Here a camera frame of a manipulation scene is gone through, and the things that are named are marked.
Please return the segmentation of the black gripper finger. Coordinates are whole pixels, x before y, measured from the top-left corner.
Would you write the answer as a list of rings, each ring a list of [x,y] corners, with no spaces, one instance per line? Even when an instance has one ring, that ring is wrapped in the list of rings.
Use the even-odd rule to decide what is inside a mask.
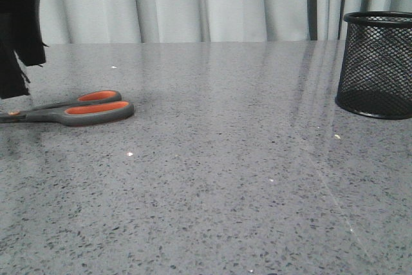
[[[39,22],[40,0],[14,0],[12,3],[13,47],[25,66],[46,62]]]
[[[15,55],[11,15],[1,13],[1,99],[29,95],[29,82]]]

